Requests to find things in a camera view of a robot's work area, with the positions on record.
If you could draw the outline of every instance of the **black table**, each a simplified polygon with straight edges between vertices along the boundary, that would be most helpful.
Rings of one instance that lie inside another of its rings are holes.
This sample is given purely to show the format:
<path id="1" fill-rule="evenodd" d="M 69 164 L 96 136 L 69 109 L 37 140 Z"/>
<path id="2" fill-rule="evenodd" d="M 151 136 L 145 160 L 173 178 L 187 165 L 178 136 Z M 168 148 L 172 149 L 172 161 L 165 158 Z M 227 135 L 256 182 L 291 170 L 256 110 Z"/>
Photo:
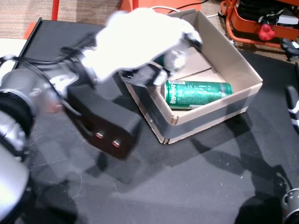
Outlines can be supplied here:
<path id="1" fill-rule="evenodd" d="M 55 59 L 101 28 L 42 21 L 24 55 Z M 299 136 L 284 95 L 295 68 L 242 53 L 264 80 L 247 113 L 173 145 L 158 143 L 144 122 L 125 161 L 90 146 L 65 114 L 42 115 L 27 161 L 37 200 L 16 223 L 280 224 L 286 178 L 299 184 Z M 117 76 L 98 90 L 138 112 Z"/>

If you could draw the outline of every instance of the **brown carpet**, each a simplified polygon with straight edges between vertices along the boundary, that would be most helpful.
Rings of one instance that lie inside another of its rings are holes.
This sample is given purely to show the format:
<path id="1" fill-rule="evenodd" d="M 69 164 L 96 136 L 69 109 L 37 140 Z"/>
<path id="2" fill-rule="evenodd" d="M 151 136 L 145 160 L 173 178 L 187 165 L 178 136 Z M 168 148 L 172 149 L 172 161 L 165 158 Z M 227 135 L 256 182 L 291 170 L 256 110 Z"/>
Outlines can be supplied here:
<path id="1" fill-rule="evenodd" d="M 121 0 L 60 0 L 58 20 L 105 24 L 107 17 L 118 10 Z M 202 5 L 206 15 L 218 13 L 221 0 L 210 0 Z M 0 38 L 22 38 L 30 22 L 39 17 L 51 19 L 51 0 L 1 0 Z M 209 19 L 226 36 L 225 21 L 216 16 Z M 282 50 L 236 44 L 237 48 L 260 55 L 286 60 Z"/>

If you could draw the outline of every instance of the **screw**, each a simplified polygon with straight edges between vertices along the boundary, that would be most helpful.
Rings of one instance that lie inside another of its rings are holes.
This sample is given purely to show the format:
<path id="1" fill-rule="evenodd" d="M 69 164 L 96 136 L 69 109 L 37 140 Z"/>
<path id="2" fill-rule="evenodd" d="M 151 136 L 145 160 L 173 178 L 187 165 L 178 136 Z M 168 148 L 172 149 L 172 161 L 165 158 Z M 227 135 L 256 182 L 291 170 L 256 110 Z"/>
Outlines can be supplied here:
<path id="1" fill-rule="evenodd" d="M 39 94 L 41 92 L 41 90 L 40 89 L 38 89 L 38 88 L 33 88 L 32 89 L 32 92 L 29 94 L 30 96 L 36 96 L 37 94 Z"/>
<path id="2" fill-rule="evenodd" d="M 121 146 L 121 143 L 120 143 L 119 140 L 114 140 L 114 141 L 112 142 L 112 145 L 113 145 L 114 147 L 116 147 L 116 148 L 119 148 L 119 147 Z"/>
<path id="3" fill-rule="evenodd" d="M 104 132 L 102 132 L 102 131 L 97 132 L 97 133 L 95 134 L 95 136 L 96 136 L 97 138 L 99 138 L 99 139 L 102 139 L 102 138 L 104 138 Z"/>

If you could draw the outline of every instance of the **white robotic hand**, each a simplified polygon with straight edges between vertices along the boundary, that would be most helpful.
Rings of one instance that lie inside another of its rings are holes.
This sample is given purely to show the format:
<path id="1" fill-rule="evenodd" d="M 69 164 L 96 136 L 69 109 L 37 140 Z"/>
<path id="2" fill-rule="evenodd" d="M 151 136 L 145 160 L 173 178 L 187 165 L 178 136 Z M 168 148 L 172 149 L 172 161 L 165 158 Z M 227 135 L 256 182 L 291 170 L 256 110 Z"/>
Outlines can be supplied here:
<path id="1" fill-rule="evenodd" d="M 97 36 L 95 51 L 85 52 L 89 64 L 104 82 L 118 70 L 138 69 L 187 37 L 201 44 L 201 37 L 185 20 L 138 8 L 116 12 Z"/>

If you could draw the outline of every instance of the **cardboard box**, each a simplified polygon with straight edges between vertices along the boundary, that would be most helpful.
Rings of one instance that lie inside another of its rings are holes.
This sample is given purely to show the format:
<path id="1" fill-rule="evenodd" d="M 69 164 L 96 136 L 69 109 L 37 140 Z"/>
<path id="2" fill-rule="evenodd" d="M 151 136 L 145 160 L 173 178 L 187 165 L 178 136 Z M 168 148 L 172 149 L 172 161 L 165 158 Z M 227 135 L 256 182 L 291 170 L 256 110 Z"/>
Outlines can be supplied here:
<path id="1" fill-rule="evenodd" d="M 126 84 L 145 119 L 161 143 L 171 144 L 243 113 L 262 87 L 263 80 L 216 27 L 200 11 L 170 16 L 190 22 L 203 40 L 202 54 L 189 49 L 185 67 L 175 79 L 227 82 L 234 93 L 190 111 L 171 110 L 161 89 Z"/>

